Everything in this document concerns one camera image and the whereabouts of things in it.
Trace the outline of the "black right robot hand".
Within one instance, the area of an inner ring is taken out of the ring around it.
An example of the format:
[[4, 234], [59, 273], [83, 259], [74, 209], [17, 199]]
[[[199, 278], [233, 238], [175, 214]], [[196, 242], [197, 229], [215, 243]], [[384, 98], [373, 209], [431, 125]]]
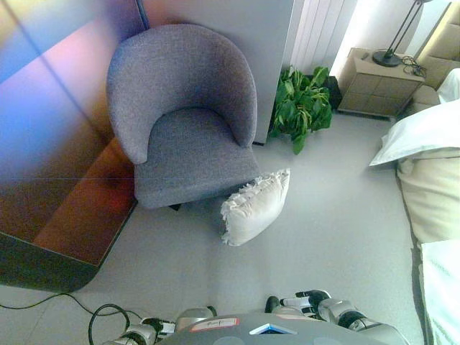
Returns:
[[294, 298], [282, 298], [280, 304], [298, 308], [302, 313], [321, 320], [322, 317], [319, 316], [318, 305], [322, 300], [328, 298], [331, 298], [331, 295], [325, 290], [308, 290], [297, 292]]

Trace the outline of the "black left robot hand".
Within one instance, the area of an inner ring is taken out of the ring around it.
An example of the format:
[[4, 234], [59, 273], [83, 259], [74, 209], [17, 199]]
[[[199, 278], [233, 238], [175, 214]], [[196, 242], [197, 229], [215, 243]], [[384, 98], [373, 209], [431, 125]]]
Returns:
[[166, 321], [161, 318], [143, 318], [141, 324], [152, 326], [157, 335], [160, 334], [173, 334], [175, 332], [175, 322]]

